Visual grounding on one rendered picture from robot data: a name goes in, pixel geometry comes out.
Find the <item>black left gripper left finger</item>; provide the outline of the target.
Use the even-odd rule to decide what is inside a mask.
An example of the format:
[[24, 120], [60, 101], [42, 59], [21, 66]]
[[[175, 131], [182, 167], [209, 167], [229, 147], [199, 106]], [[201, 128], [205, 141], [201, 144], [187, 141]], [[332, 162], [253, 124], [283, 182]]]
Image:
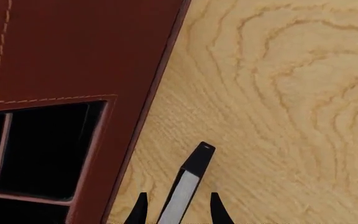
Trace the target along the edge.
[[147, 218], [147, 208], [147, 193], [141, 192], [131, 213], [127, 217], [127, 224], [145, 224]]

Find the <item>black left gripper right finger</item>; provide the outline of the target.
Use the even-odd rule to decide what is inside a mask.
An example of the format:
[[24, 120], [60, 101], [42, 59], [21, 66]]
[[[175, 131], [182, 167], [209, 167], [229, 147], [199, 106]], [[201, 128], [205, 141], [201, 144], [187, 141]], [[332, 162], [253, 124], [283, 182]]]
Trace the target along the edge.
[[217, 192], [211, 193], [210, 210], [213, 224], [234, 224]]

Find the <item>red-brown desk caddy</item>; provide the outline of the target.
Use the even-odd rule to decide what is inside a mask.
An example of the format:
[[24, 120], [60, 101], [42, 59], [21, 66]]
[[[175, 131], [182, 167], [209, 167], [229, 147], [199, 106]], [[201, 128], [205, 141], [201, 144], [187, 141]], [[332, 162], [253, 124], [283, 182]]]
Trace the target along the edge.
[[0, 0], [0, 224], [105, 224], [191, 0]]

